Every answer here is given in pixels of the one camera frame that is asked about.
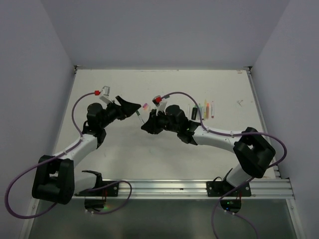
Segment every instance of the purple cable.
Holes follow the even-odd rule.
[[[85,94],[85,95],[81,96],[81,97],[75,102],[75,104],[74,104],[74,106],[73,106],[73,108],[72,108],[72,122],[73,122],[74,126],[76,127],[76,129],[78,130],[78,132],[80,133],[80,137],[82,137],[83,135],[82,135],[82,132],[81,132],[80,128],[79,128],[79,127],[76,125],[76,123],[75,123],[75,120],[74,120],[74,110],[75,110],[76,105],[79,103],[79,101],[80,101],[81,99],[83,99],[84,97],[89,96],[89,95],[94,95],[94,93],[88,93],[88,94]],[[22,177],[24,174],[30,172],[32,169],[35,169],[35,168],[37,168],[37,167],[42,166],[43,164],[50,163],[50,162],[52,162],[53,160],[55,160],[55,159],[57,159],[57,158],[59,158],[59,157],[65,155],[66,153],[68,153],[68,152],[74,150],[77,146],[79,146],[79,144],[81,143],[81,141],[82,141],[82,140],[80,139],[74,146],[72,146],[72,147],[70,147],[69,149],[67,149],[67,150],[65,151],[65,153],[61,153],[61,154],[59,154],[59,155],[57,155],[57,156],[54,156],[53,158],[51,158],[51,159],[49,159],[49,160],[46,160],[46,161],[41,162],[41,163],[38,163],[38,164],[36,164],[36,165],[34,165],[34,166],[32,166],[32,167],[30,167],[30,168],[24,170],[22,173],[20,173],[19,175],[17,175],[17,176],[9,183],[9,185],[8,185],[6,191],[5,191],[5,195],[4,195],[4,205],[5,205],[5,208],[7,209],[7,211],[8,211],[12,216],[14,216],[14,217],[16,217],[16,218],[20,218],[20,219],[32,219],[32,218],[37,218],[37,217],[40,217],[40,216],[42,216],[43,214],[49,212],[49,211],[57,204],[57,203],[54,203],[54,204],[52,204],[48,209],[44,210],[44,211],[41,212],[41,213],[35,214],[35,215],[31,215],[31,216],[19,215],[19,214],[15,213],[15,212],[12,210],[12,208],[10,207],[10,205],[9,205],[9,193],[10,193],[10,190],[11,190],[12,186],[14,185],[14,183],[15,183],[20,177]]]
[[[117,208],[115,208],[115,209],[109,210],[109,211],[107,211],[107,212],[94,212],[94,214],[98,214],[98,215],[110,214],[110,213],[112,213],[112,212],[117,211],[118,209],[123,208],[123,207],[129,202],[129,199],[130,199],[131,194],[132,194],[132,186],[131,186],[131,184],[130,184],[128,181],[125,181],[125,180],[119,180],[119,181],[110,183],[110,184],[105,185],[105,186],[100,187],[100,188],[88,189],[87,192],[95,192],[95,191],[99,191],[99,190],[102,190],[102,189],[106,189],[106,188],[111,187],[111,186],[113,186],[114,184],[117,184],[117,183],[127,183],[127,184],[129,185],[129,187],[130,187],[130,193],[129,193],[129,196],[127,197],[127,199],[126,199],[121,205],[119,205],[119,206],[118,206]]]
[[[187,94],[187,93],[185,93],[185,92],[176,91],[176,92],[172,92],[172,93],[166,94],[166,95],[162,96],[161,98],[162,98],[162,99],[166,99],[166,98],[168,98],[169,96],[171,96],[171,95],[176,95],[176,94],[185,95],[185,96],[189,97],[189,98],[194,102],[194,104],[196,105],[196,107],[197,107],[197,109],[198,109],[200,125],[201,125],[202,128],[203,128],[204,130],[206,130],[207,132],[210,132],[210,133],[213,133],[213,134],[217,134],[217,135],[221,135],[221,136],[235,136],[235,137],[236,137],[236,136],[246,136],[246,135],[263,135],[263,136],[267,136],[267,137],[270,137],[270,138],[273,138],[274,140],[276,140],[276,141],[283,147],[283,149],[284,149],[284,154],[283,154],[283,156],[282,156],[278,161],[276,161],[275,163],[269,165],[268,168],[271,168],[271,167],[273,167],[273,166],[275,166],[275,165],[278,165],[280,162],[282,162],[282,161],[286,158],[286,156],[287,156],[287,147],[285,146],[285,144],[284,144],[280,139],[278,139],[277,137],[272,136],[272,135],[270,135],[270,134],[268,134],[268,133],[263,133],[263,132],[248,132],[248,133],[236,133],[236,134],[231,135],[231,134],[229,134],[229,133],[221,133],[221,132],[217,132],[217,131],[213,131],[213,130],[207,129],[207,128],[204,126],[204,123],[203,123],[203,120],[202,120],[202,115],[201,115],[201,113],[200,113],[200,108],[199,108],[199,106],[198,106],[198,103],[195,101],[195,99],[194,99],[192,96],[190,96],[189,94]],[[249,180],[243,182],[242,184],[240,184],[239,186],[235,187],[234,189],[232,189],[231,191],[227,192],[226,194],[224,194],[223,196],[221,196],[221,197],[218,199],[216,205],[215,205],[214,208],[213,208],[212,214],[211,214],[211,226],[212,226],[212,228],[213,228],[213,232],[214,232],[214,234],[215,234],[215,236],[216,236],[217,239],[219,239],[219,237],[218,237],[218,235],[217,235],[217,231],[216,231],[215,225],[214,225],[214,215],[215,215],[215,212],[216,212],[216,208],[217,208],[218,205],[219,205],[219,202],[220,202],[224,197],[226,197],[226,196],[228,196],[229,194],[235,192],[236,190],[238,190],[239,188],[243,187],[244,185],[246,185],[247,183],[249,183],[249,182],[252,181],[253,179],[254,179],[254,178],[251,178],[251,179],[249,179]],[[239,218],[241,218],[241,219],[244,219],[246,222],[248,222],[248,223],[252,226],[252,228],[254,229],[254,231],[255,231],[255,233],[256,233],[256,235],[257,235],[257,238],[259,238],[259,234],[258,234],[258,232],[257,232],[257,229],[256,229],[256,227],[252,224],[251,221],[249,221],[249,220],[246,219],[245,217],[243,217],[243,216],[241,216],[241,215],[238,215],[238,214],[235,214],[235,216],[237,216],[237,217],[239,217]]]

